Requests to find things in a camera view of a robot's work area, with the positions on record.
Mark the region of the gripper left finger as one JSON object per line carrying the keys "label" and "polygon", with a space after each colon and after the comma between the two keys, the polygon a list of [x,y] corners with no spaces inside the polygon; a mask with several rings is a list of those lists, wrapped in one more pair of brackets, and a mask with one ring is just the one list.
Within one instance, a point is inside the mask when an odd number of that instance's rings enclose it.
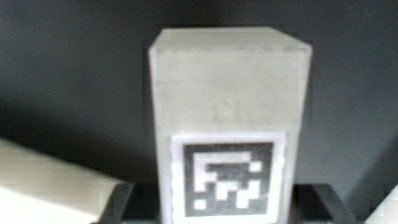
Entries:
{"label": "gripper left finger", "polygon": [[120,224],[131,192],[131,184],[122,183],[115,185],[99,219],[90,224]]}

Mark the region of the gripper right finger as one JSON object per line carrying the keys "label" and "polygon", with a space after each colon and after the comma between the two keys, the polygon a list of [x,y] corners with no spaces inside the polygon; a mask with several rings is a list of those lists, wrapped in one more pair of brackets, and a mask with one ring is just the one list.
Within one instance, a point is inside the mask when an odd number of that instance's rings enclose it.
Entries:
{"label": "gripper right finger", "polygon": [[293,188],[293,224],[357,224],[326,184],[298,184]]}

